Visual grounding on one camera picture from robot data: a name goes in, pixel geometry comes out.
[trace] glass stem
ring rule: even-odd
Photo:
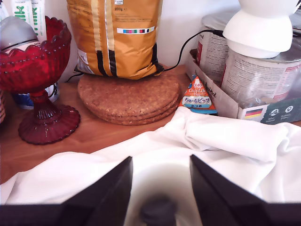
[[[49,100],[45,90],[31,93],[30,97],[33,101],[33,116],[36,122],[47,124],[60,119],[61,111]]]

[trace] can lid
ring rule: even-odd
[[[15,16],[9,16],[1,21],[0,32],[0,50],[29,40],[38,40],[33,28]]]
[[[202,18],[202,25],[214,30],[224,30],[229,20],[240,10],[231,8],[217,13],[206,15]]]

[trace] white cloth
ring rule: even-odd
[[[1,185],[1,203],[60,203],[91,185],[128,156],[153,152],[155,161],[197,155],[232,182],[269,202],[301,201],[301,128],[264,125],[192,113],[180,107],[172,120],[92,154],[59,153]]]

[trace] red glass bowl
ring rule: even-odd
[[[71,33],[66,23],[46,17],[47,41],[30,45],[25,51],[0,52],[0,89],[30,93],[34,110],[19,127],[20,137],[31,144],[50,144],[69,136],[79,125],[73,107],[55,106],[45,88],[56,83],[70,57]]]

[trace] cardboard box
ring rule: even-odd
[[[274,125],[301,120],[301,97],[286,99],[269,105],[241,108],[236,101],[221,90],[196,63],[196,49],[192,49],[186,61],[186,73],[193,80],[197,75],[213,101],[218,115],[227,118],[258,121]]]

